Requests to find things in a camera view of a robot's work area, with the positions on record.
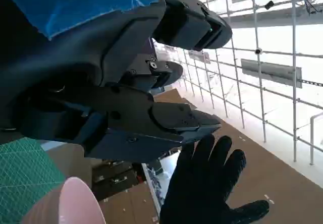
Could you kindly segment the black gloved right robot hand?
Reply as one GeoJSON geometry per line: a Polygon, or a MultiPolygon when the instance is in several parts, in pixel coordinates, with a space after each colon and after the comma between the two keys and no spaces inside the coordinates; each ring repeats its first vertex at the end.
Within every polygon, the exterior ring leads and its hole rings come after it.
{"type": "Polygon", "coordinates": [[[216,140],[212,134],[182,147],[160,209],[160,223],[252,223],[268,214],[266,200],[237,208],[227,204],[246,167],[245,153],[231,147],[229,136],[216,140]]]}

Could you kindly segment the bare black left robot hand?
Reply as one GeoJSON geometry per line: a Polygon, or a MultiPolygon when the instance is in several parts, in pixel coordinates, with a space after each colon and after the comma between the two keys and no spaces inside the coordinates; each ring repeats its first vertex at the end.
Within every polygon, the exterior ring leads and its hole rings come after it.
{"type": "Polygon", "coordinates": [[[183,68],[158,60],[153,41],[201,51],[231,38],[199,0],[1,0],[1,144],[28,137],[147,163],[198,141],[221,125],[154,100],[183,68]]]}

